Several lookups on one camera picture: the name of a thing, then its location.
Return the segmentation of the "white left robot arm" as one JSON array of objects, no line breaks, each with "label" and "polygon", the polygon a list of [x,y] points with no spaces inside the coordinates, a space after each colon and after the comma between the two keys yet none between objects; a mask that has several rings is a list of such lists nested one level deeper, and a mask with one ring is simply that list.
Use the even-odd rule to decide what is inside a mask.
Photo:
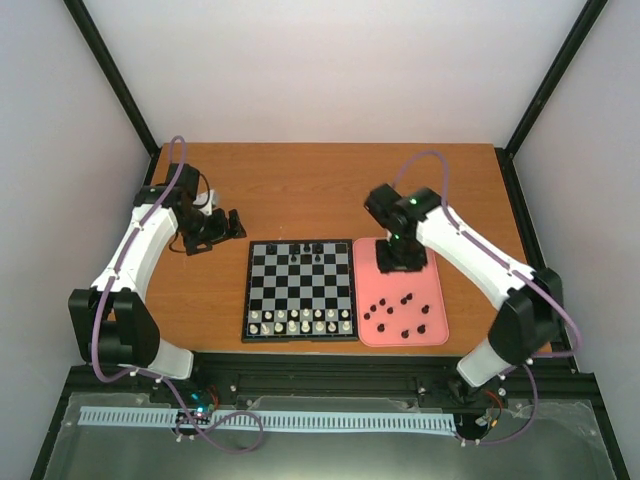
[{"label": "white left robot arm", "polygon": [[81,357],[93,367],[147,371],[173,379],[172,388],[186,402],[201,400],[208,378],[193,368],[192,351],[162,339],[146,304],[149,282],[162,252],[181,239],[182,254],[207,253],[217,244],[243,238],[236,210],[218,207],[213,189],[198,169],[172,164],[162,184],[136,194],[131,219],[116,252],[86,289],[75,289],[68,309]]}]

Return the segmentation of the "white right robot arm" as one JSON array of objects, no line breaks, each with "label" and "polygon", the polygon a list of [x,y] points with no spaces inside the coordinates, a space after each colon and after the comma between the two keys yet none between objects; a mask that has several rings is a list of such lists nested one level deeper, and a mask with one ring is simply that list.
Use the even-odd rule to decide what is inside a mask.
[{"label": "white right robot arm", "polygon": [[464,274],[490,301],[496,317],[485,339],[457,364],[470,388],[534,358],[569,321],[559,275],[513,259],[465,224],[443,196],[422,188],[401,196],[391,185],[373,189],[364,207],[385,230],[375,242],[378,270],[419,272],[433,251]]}]

